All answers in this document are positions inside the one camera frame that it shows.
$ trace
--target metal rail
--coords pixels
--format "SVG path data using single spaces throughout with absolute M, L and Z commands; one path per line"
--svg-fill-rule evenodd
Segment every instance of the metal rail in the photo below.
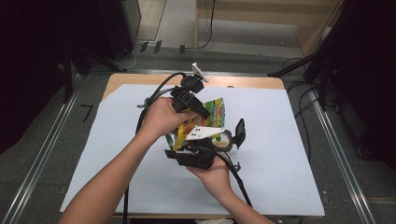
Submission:
M 78 90 L 82 83 L 82 77 L 80 75 L 76 76 L 75 79 L 76 88 L 70 97 L 69 101 L 63 104 L 56 120 L 52 124 L 49 133 L 41 146 L 40 150 L 35 157 L 35 161 L 33 162 L 29 173 L 24 178 L 20 188 L 17 191 L 17 194 L 9 207 L 7 214 L 3 220 L 3 224 L 13 224 L 18 223 L 19 218 L 23 212 L 25 205 L 27 204 L 32 192 L 35 188 L 35 184 L 38 181 L 42 171 L 44 170 L 44 166 L 47 163 L 47 160 L 50 157 L 50 153 L 55 145 L 55 142 L 64 126 L 64 123 L 67 117 L 70 114 L 71 109 L 73 108 L 73 104 L 76 101 Z
M 312 100 L 315 100 L 318 98 L 318 94 L 315 91 L 311 91 L 310 97 Z M 323 130 L 326 133 L 327 139 L 329 140 L 332 153 L 335 157 L 335 160 L 337 161 L 338 167 L 340 168 L 340 172 L 346 182 L 350 197 L 352 198 L 359 217 L 361 218 L 361 223 L 375 224 L 375 217 L 370 209 L 366 197 L 364 196 L 363 190 L 361 189 L 361 186 L 349 165 L 344 150 L 338 141 L 337 135 L 335 134 L 327 112 L 321 109 L 318 102 L 315 102 L 315 109 L 317 111 L 320 123 L 323 126 Z

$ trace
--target snack bag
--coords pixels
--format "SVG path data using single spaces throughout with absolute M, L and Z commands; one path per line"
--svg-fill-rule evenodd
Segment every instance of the snack bag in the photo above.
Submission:
M 195 125 L 224 128 L 225 108 L 222 98 L 204 103 L 204 107 L 210 112 L 207 119 L 197 115 L 193 119 L 189 119 L 180 124 L 173 132 L 167 134 L 166 141 L 173 150 L 178 150 L 180 147 L 187 144 L 186 136 L 189 134 Z M 220 135 L 214 135 L 217 141 L 220 141 Z

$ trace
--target hand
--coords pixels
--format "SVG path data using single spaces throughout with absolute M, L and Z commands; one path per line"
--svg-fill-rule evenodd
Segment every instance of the hand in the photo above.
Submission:
M 218 201 L 233 195 L 230 172 L 227 165 L 219 157 L 215 157 L 208 170 L 192 167 L 187 167 L 187 169 L 201 179 L 207 191 Z
M 195 117 L 192 111 L 177 113 L 172 103 L 170 97 L 160 97 L 154 101 L 148 108 L 141 130 L 158 138 L 172 132 L 182 122 Z

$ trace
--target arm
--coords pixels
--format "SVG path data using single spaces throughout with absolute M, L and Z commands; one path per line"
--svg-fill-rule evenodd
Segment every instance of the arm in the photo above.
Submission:
M 78 192 L 58 223 L 107 223 L 149 147 L 159 137 L 194 116 L 192 112 L 176 113 L 171 98 L 156 100 L 150 106 L 140 131 Z
M 260 215 L 233 193 L 230 183 L 230 174 L 224 161 L 216 157 L 212 167 L 208 170 L 187 168 L 202 180 L 205 188 L 239 223 L 273 223 Z

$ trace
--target white paper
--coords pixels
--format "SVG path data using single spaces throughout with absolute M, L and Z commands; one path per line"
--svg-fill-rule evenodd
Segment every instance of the white paper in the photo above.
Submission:
M 157 86 L 123 85 L 100 104 L 87 145 L 78 162 L 61 212 L 103 166 L 131 140 L 143 104 Z M 230 156 L 240 162 L 253 207 L 271 216 L 324 216 L 318 189 L 284 90 L 210 88 L 197 95 L 202 102 L 222 97 L 225 128 L 234 134 L 243 118 L 245 142 Z M 215 214 L 228 212 L 205 190 L 201 181 L 166 158 L 165 138 L 148 151 L 130 187 L 129 212 L 138 214 Z M 232 177 L 233 190 L 244 199 Z M 123 201 L 116 212 L 122 212 Z

